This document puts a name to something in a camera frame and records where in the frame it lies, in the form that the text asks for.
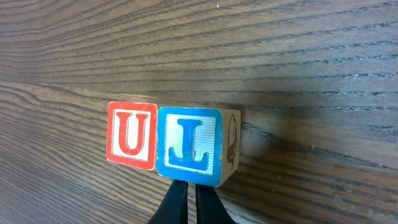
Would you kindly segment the red letter U block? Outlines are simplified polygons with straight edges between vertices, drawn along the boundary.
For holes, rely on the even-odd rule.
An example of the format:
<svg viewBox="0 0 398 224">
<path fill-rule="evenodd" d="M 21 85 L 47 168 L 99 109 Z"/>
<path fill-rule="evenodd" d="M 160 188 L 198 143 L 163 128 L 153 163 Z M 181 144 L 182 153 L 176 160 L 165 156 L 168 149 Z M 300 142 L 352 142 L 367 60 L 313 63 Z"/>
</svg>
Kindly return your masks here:
<svg viewBox="0 0 398 224">
<path fill-rule="evenodd" d="M 106 158 L 110 162 L 153 170 L 156 162 L 157 106 L 112 101 L 108 105 Z"/>
</svg>

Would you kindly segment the blue letter wooden block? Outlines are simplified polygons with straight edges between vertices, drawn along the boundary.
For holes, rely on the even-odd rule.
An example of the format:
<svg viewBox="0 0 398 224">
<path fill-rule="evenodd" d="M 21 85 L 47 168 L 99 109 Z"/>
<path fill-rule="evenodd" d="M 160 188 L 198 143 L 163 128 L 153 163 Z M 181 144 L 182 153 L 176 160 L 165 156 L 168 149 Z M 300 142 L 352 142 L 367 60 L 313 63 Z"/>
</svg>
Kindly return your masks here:
<svg viewBox="0 0 398 224">
<path fill-rule="evenodd" d="M 159 175 L 219 187 L 239 166 L 241 112 L 161 107 L 157 137 Z"/>
</svg>

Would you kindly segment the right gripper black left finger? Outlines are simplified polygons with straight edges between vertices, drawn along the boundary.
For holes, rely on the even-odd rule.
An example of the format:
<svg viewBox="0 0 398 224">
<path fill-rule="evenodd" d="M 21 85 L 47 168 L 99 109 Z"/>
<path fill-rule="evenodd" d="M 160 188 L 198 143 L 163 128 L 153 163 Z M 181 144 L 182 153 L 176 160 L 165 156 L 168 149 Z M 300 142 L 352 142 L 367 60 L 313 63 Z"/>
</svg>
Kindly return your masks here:
<svg viewBox="0 0 398 224">
<path fill-rule="evenodd" d="M 159 208 L 147 224 L 188 223 L 188 183 L 173 180 Z"/>
</svg>

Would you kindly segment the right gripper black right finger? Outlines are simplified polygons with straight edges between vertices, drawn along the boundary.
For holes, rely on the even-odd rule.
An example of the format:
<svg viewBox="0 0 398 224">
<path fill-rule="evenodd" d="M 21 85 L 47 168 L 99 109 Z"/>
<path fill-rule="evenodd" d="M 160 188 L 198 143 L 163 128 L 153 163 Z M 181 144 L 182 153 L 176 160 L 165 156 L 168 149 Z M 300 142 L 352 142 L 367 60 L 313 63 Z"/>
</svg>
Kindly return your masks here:
<svg viewBox="0 0 398 224">
<path fill-rule="evenodd" d="M 236 224 L 213 187 L 195 185 L 198 224 Z"/>
</svg>

